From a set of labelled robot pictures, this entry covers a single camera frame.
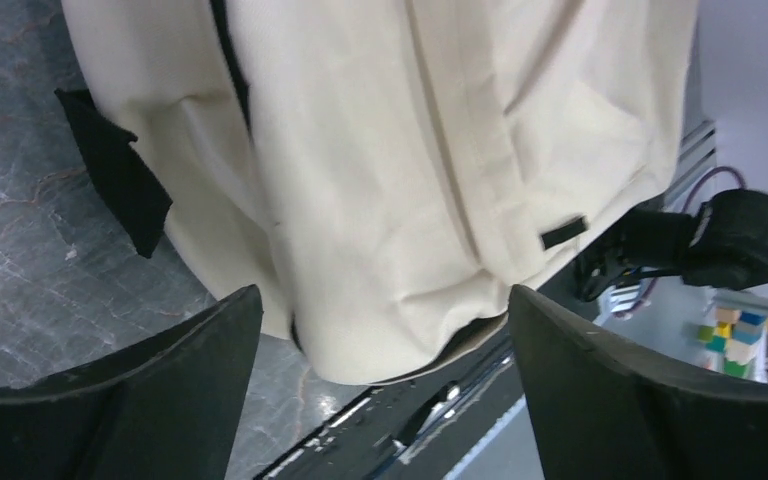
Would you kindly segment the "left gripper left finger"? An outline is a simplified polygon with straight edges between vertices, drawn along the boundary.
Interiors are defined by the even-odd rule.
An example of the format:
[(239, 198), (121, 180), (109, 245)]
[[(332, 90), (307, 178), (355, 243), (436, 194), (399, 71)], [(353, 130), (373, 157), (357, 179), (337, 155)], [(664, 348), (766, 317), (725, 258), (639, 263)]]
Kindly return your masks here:
[(223, 478), (262, 315), (247, 286), (134, 345), (0, 388), (0, 479)]

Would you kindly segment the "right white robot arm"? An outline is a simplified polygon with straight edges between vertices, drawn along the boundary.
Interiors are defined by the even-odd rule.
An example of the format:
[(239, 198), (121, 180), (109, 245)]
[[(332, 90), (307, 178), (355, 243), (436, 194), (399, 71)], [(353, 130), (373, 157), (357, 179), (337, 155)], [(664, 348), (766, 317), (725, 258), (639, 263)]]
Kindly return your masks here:
[(768, 194), (717, 193), (695, 214), (635, 208), (576, 261), (577, 297), (647, 278), (735, 291), (768, 284)]

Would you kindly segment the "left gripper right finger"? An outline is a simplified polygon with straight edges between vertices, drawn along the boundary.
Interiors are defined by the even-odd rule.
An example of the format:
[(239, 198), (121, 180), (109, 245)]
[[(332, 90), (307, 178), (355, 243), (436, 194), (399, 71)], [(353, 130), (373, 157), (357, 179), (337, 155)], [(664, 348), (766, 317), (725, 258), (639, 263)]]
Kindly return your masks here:
[(768, 479), (768, 385), (647, 349), (525, 286), (510, 336), (548, 479)]

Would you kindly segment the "cream canvas backpack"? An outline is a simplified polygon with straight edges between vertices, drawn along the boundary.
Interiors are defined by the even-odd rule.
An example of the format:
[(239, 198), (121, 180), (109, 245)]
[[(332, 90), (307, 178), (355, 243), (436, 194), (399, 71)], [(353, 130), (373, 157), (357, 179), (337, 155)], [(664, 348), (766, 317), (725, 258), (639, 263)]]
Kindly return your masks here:
[(66, 1), (59, 100), (136, 251), (168, 238), (323, 379), (439, 369), (678, 160), (694, 1)]

